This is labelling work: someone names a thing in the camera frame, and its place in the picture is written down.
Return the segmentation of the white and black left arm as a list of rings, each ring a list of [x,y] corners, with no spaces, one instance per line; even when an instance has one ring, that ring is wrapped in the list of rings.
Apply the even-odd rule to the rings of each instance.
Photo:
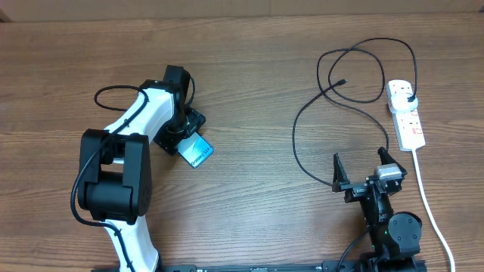
[[[119,258],[116,271],[162,271],[146,214],[152,197],[150,144],[199,167],[214,152],[199,133],[206,118],[191,107],[195,81],[182,66],[162,80],[135,86],[138,96],[122,116],[81,137],[79,174],[70,208],[81,224],[104,228]]]

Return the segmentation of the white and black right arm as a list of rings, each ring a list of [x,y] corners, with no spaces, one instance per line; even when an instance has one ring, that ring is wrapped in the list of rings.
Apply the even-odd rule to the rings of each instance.
[[[422,220],[411,212],[394,212],[389,197],[402,189],[407,171],[384,147],[377,151],[381,164],[365,181],[352,183],[338,154],[334,154],[332,191],[343,192],[346,203],[361,206],[366,230],[347,247],[338,261],[323,261],[325,271],[426,271],[424,261],[415,259],[420,252]],[[365,235],[372,250],[347,260],[349,252]]]

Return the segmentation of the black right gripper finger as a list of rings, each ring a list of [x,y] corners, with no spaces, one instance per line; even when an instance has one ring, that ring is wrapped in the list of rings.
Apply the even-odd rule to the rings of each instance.
[[[340,161],[338,153],[334,154],[334,178],[332,183],[333,192],[341,192],[346,190],[350,185],[350,180],[347,178],[343,164]]]
[[[381,164],[382,165],[389,165],[389,164],[393,164],[393,163],[397,163],[397,161],[394,160],[394,158],[392,158],[389,154],[389,152],[387,151],[387,149],[385,147],[380,147],[377,151],[379,157],[380,157],[380,161],[381,161]]]

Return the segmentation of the smartphone with lit screen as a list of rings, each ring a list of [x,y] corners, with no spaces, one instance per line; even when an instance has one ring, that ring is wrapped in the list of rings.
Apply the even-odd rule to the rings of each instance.
[[[189,138],[183,139],[177,146],[179,154],[192,168],[197,168],[213,154],[213,147],[194,132]]]

